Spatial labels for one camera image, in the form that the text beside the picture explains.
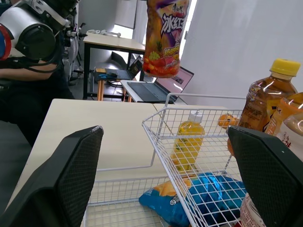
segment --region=orange juice bottle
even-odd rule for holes
[[[189,0],[147,0],[148,23],[143,70],[160,78],[176,76]]]
[[[185,137],[176,139],[174,153],[170,155],[170,158],[181,174],[192,169],[202,146],[203,137],[190,137],[205,135],[205,130],[200,125],[202,117],[199,112],[191,111],[188,121],[181,123],[178,128],[177,135]]]
[[[290,115],[297,113],[303,113],[303,92],[281,99],[265,133],[276,136],[282,122]]]
[[[271,75],[251,84],[239,126],[265,132],[280,100],[297,93],[291,79],[296,77],[300,66],[299,62],[276,59]],[[228,147],[233,154],[230,141]]]

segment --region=white wall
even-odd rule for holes
[[[86,23],[82,32],[88,30],[111,31],[115,25],[117,0],[82,0],[79,3],[79,25]],[[79,51],[84,57],[84,43],[80,43]],[[111,56],[111,51],[91,49],[90,66],[97,62],[105,62]]]
[[[275,58],[303,62],[302,9],[300,0],[198,0],[181,61],[195,73],[185,92],[246,96],[252,82],[270,75]],[[293,83],[303,91],[302,69]]]

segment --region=blue cable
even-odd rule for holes
[[[117,79],[117,77],[111,77],[109,75],[106,74],[99,74],[99,77],[102,79]]]

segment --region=yellow bottle cap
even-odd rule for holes
[[[299,62],[277,58],[274,61],[270,71],[296,77],[300,66],[301,64]]]

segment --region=white wire basket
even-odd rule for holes
[[[91,192],[87,210],[83,219],[83,227],[164,227],[163,220],[155,211],[144,207],[139,203],[139,198],[149,189],[171,181],[176,193],[182,203],[184,211],[192,227],[213,227],[224,226],[233,227],[233,220],[225,220],[213,225],[207,225],[205,216],[214,216],[216,212],[208,210],[201,213],[193,196],[202,196],[202,193],[190,194],[184,183],[184,178],[193,179],[203,173],[212,173],[215,176],[223,175],[232,179],[233,183],[241,181],[239,169],[234,157],[227,149],[226,130],[218,126],[218,119],[223,114],[231,114],[235,118],[240,118],[240,110],[206,110],[206,109],[180,109],[167,107],[169,97],[180,94],[169,94],[166,107],[143,121],[143,127],[155,149],[148,166],[133,166],[125,168],[98,169],[98,171],[127,170],[148,168],[153,165],[155,154],[157,154],[168,174],[168,177],[152,177],[140,179],[122,179],[115,181],[97,181]],[[220,96],[202,96],[202,97],[220,97]],[[179,125],[188,120],[191,111],[199,111],[203,117],[200,125],[205,133],[203,136],[182,135],[177,136]],[[185,158],[187,163],[191,163],[190,169],[180,172],[177,167],[184,167],[185,164],[176,165],[174,162],[180,161],[178,156],[172,157],[175,150],[176,140],[196,140],[203,139],[201,146],[191,144],[186,148],[195,148],[197,151],[196,159],[193,157]]]
[[[202,114],[200,125],[204,129],[204,135],[197,135],[197,133],[180,135],[179,126],[181,123],[188,121],[192,111]],[[184,183],[184,179],[196,179],[206,173],[211,173],[214,176],[221,175],[229,177],[231,181],[224,182],[228,185],[231,183],[238,184],[239,181],[241,181],[237,162],[227,148],[228,136],[226,129],[218,125],[219,118],[224,114],[230,114],[234,118],[240,119],[242,111],[188,109],[186,106],[184,109],[165,107],[143,121],[143,127],[176,190],[192,227],[217,227],[222,225],[232,227],[238,218],[234,215],[234,212],[236,210],[240,211],[238,207],[233,210],[220,210],[217,206],[217,201],[212,199],[211,194],[213,192],[199,191],[198,187],[207,187],[207,185],[201,183],[192,186],[196,187],[196,193],[190,194],[187,185]],[[196,126],[191,125],[191,127],[196,127],[197,130],[201,130],[199,124]],[[229,191],[233,190],[231,187],[228,190],[221,189],[221,191],[217,192],[228,194]],[[242,201],[246,191],[244,187],[241,187],[240,190],[243,192],[241,193],[242,196],[236,193],[237,198],[222,198],[221,202],[228,207],[227,203],[235,199]],[[212,201],[206,202],[203,200],[203,194],[205,193],[209,195]],[[196,203],[194,196],[199,196],[202,202]],[[215,205],[217,211],[211,211],[207,206],[209,203]],[[199,207],[201,207],[201,205],[207,207],[206,212],[202,213],[200,211]],[[233,215],[233,220],[227,220],[225,218],[224,214],[227,211],[230,211]],[[219,223],[215,218],[218,213],[222,214],[225,218]],[[213,224],[208,225],[206,217],[209,218],[210,216],[213,218]]]
[[[95,182],[84,215],[85,227],[163,227],[161,218],[138,202],[167,177]]]

